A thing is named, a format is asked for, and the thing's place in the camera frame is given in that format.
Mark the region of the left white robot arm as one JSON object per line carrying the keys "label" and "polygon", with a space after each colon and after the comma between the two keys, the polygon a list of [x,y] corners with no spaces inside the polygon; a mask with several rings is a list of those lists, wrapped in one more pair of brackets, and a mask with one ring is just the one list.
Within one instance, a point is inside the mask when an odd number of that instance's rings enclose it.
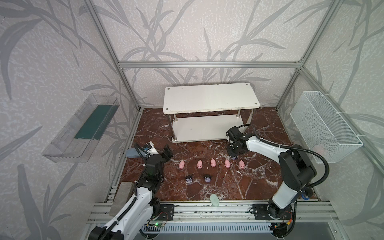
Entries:
{"label": "left white robot arm", "polygon": [[169,145],[158,152],[152,142],[144,147],[135,144],[135,150],[144,160],[145,169],[134,184],[133,195],[108,223],[90,232],[89,240],[132,240],[145,223],[161,214],[155,194],[164,181],[164,165],[173,152]]}

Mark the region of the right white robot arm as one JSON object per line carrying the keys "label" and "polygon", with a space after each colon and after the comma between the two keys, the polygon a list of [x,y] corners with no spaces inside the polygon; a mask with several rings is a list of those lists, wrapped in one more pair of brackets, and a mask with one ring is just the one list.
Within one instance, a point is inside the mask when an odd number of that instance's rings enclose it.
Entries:
{"label": "right white robot arm", "polygon": [[279,219],[300,195],[300,191],[317,175],[309,154],[316,152],[299,145],[283,146],[254,134],[244,134],[239,127],[232,127],[226,132],[229,142],[227,147],[230,157],[237,157],[247,152],[263,155],[280,165],[283,183],[269,200],[268,215]]}

